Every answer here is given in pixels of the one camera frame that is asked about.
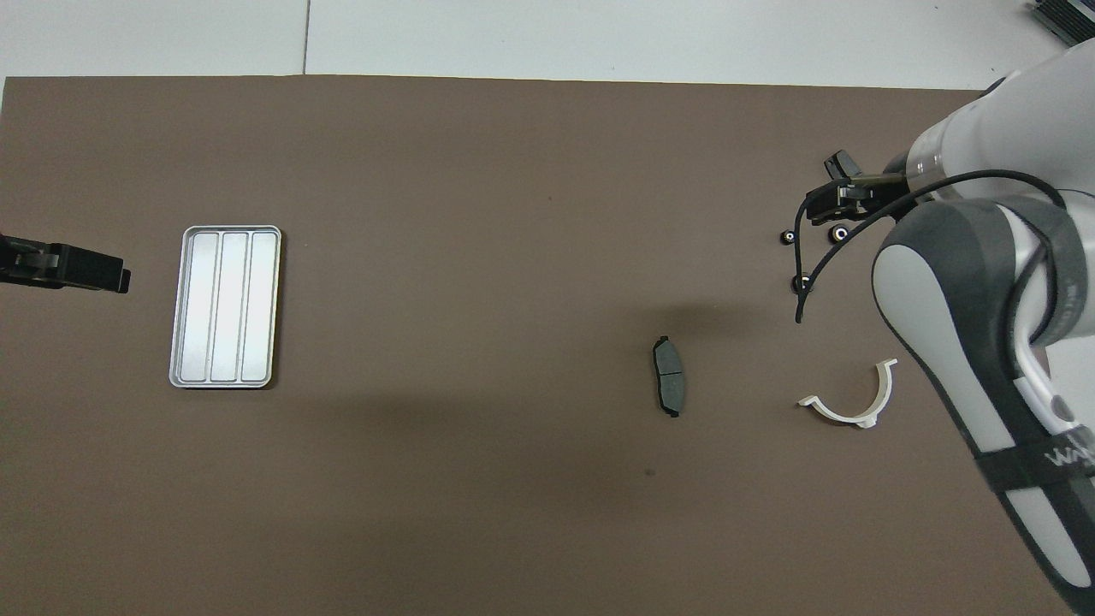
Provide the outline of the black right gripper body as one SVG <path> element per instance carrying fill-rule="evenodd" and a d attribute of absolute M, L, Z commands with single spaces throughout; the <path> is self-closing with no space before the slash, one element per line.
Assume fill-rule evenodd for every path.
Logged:
<path fill-rule="evenodd" d="M 848 178 L 843 187 L 846 219 L 866 219 L 884 206 L 910 191 L 903 173 L 861 173 Z"/>

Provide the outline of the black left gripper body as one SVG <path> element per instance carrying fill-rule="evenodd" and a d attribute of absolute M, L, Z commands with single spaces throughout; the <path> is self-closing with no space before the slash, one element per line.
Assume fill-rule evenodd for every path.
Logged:
<path fill-rule="evenodd" d="M 1 281 L 20 286 L 59 286 L 53 276 L 60 261 L 58 254 L 43 243 L 1 239 Z"/>

